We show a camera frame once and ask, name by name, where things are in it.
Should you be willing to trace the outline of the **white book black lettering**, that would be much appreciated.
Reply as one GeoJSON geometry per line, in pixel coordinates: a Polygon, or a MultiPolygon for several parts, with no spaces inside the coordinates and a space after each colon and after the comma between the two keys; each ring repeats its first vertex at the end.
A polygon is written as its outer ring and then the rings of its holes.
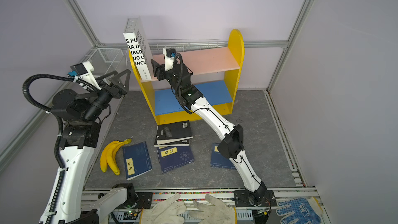
{"type": "Polygon", "coordinates": [[[124,39],[133,59],[132,64],[137,69],[142,81],[152,79],[151,65],[152,53],[149,47],[141,18],[130,18],[123,33],[124,39]]]}

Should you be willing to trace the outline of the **black book wolf cover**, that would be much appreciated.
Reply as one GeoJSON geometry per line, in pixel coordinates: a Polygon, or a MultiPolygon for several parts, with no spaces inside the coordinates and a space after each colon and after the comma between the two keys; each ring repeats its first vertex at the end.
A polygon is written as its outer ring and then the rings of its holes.
{"type": "Polygon", "coordinates": [[[165,146],[168,144],[189,145],[193,138],[190,121],[180,121],[162,124],[157,127],[154,146],[165,146]]]}

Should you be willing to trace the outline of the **black book antler cover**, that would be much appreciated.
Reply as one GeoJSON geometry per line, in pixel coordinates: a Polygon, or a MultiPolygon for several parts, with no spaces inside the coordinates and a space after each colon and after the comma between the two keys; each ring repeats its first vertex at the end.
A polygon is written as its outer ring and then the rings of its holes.
{"type": "Polygon", "coordinates": [[[175,141],[165,144],[159,144],[158,141],[154,141],[154,147],[158,147],[161,149],[165,147],[174,147],[174,146],[189,146],[190,141],[191,141],[190,139],[187,139],[187,140],[175,141]]]}

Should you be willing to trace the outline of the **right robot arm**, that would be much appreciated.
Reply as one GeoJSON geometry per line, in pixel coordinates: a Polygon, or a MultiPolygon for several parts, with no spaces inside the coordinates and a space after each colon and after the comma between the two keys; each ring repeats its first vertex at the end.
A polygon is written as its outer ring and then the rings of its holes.
{"type": "Polygon", "coordinates": [[[164,63],[151,59],[153,75],[159,81],[166,80],[181,108],[189,115],[197,114],[217,134],[221,140],[218,151],[230,160],[244,183],[248,204],[259,206],[271,200],[271,193],[265,183],[255,173],[244,149],[244,130],[234,125],[218,113],[203,93],[192,84],[193,72],[184,64],[183,57],[175,49],[167,49],[164,63]]]}

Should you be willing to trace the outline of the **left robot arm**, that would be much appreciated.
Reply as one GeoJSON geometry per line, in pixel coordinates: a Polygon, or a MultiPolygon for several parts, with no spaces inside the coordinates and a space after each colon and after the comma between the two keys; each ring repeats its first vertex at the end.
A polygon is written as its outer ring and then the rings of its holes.
{"type": "Polygon", "coordinates": [[[133,184],[118,184],[93,205],[81,207],[85,178],[102,126],[99,116],[112,99],[127,94],[131,75],[129,69],[120,73],[113,71],[94,79],[99,84],[95,87],[82,79],[82,72],[74,69],[68,77],[37,74],[22,86],[27,101],[52,114],[59,128],[54,148],[59,167],[49,202],[39,220],[41,224],[99,224],[117,207],[135,206],[137,202],[133,184]],[[52,107],[47,107],[30,93],[31,84],[44,78],[81,84],[88,93],[61,90],[53,97],[52,107]]]}

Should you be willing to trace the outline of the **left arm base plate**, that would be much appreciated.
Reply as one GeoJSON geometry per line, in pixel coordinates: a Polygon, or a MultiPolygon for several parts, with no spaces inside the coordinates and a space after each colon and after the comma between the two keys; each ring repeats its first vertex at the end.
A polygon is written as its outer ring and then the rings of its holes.
{"type": "Polygon", "coordinates": [[[137,192],[133,201],[124,204],[125,209],[150,209],[152,204],[153,192],[137,192]]]}

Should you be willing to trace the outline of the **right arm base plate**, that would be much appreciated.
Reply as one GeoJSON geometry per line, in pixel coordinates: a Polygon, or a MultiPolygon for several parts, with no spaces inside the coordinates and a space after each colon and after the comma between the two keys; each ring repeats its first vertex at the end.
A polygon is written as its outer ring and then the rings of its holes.
{"type": "Polygon", "coordinates": [[[274,207],[277,206],[273,190],[267,190],[263,195],[248,190],[235,190],[233,201],[236,207],[274,207]]]}

